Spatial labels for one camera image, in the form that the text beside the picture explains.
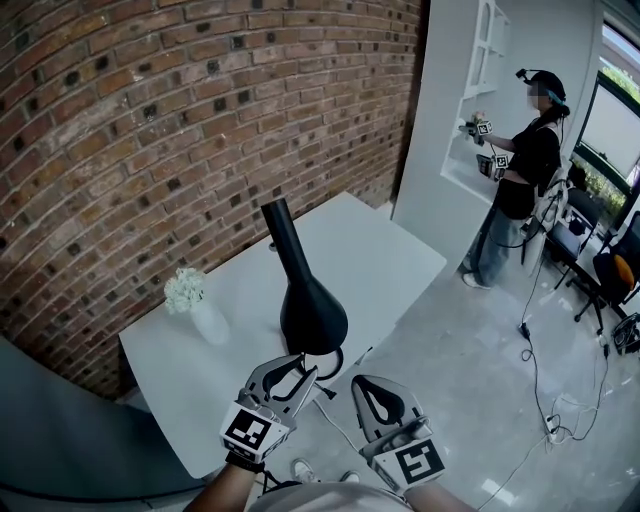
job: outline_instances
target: white vase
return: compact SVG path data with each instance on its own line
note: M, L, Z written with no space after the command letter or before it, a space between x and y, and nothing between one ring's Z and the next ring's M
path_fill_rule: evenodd
M229 324L214 304L201 300L193 305L189 313L196 329L208 343L224 345L229 341Z

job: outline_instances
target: white flower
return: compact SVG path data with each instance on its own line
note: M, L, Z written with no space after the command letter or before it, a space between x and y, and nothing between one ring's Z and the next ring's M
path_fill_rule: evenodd
M176 277L172 277L164 285L165 305L170 314L189 311L202 300L204 290L202 282L204 274L195 268L179 268Z

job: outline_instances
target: black chair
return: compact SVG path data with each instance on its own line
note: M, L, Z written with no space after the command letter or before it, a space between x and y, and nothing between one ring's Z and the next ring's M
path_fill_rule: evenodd
M555 290L562 284L571 268L577 264L582 249L585 248L598 225L602 211L586 192L577 188L569 190L567 205L571 206L577 215L571 212L572 218L567 219L569 221L568 227L562 222L556 222L547 235L547 240L552 244L554 255L568 267L558 284L555 285ZM589 235L584 242L581 242L580 235L587 230Z
M625 314L619 307L620 304L626 304L640 291L638 279L640 278L640 212L636 212L631 219L629 228L622 236L620 241L611 247L609 252L604 252L608 248L608 243L602 246L602 249L593 258L593 266L600 283L590 280L587 285L571 279L567 286L575 283L578 288L589 295L589 302L585 304L582 311L578 313L574 320L579 322L585 311L593 304L598 316L600 328L598 335L602 334L602 313L601 308L607 304L621 317ZM635 286L630 292L628 283L625 283L618 273L614 256L621 256L631 268L634 277Z

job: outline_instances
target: cap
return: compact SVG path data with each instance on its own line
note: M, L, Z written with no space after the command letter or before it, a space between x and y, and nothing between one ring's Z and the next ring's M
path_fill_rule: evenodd
M542 84L547 91L553 93L552 99L561 105L567 99L562 82L551 71L538 71L530 80L525 80L524 82L528 85L533 85L534 83Z

